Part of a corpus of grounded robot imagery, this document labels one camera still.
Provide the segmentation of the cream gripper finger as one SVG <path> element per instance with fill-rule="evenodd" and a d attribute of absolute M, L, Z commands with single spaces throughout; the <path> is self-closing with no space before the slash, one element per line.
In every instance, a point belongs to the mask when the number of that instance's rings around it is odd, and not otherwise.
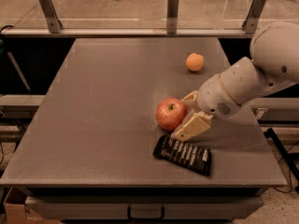
<path fill-rule="evenodd" d="M 211 126 L 213 116 L 204 112 L 191 110 L 181 124 L 171 133 L 173 139 L 189 140 L 200 133 L 204 133 Z"/>
<path fill-rule="evenodd" d="M 197 109 L 197 91 L 192 91 L 181 99 L 181 102 L 185 104 L 188 110 Z"/>

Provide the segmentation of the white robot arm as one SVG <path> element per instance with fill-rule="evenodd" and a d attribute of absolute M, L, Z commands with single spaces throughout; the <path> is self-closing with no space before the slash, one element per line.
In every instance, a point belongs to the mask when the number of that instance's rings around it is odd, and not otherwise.
<path fill-rule="evenodd" d="M 214 75 L 182 102 L 187 116 L 171 133 L 179 141 L 204 133 L 214 118 L 227 119 L 253 99 L 299 83 L 299 25 L 278 21 L 251 39 L 250 56 Z"/>

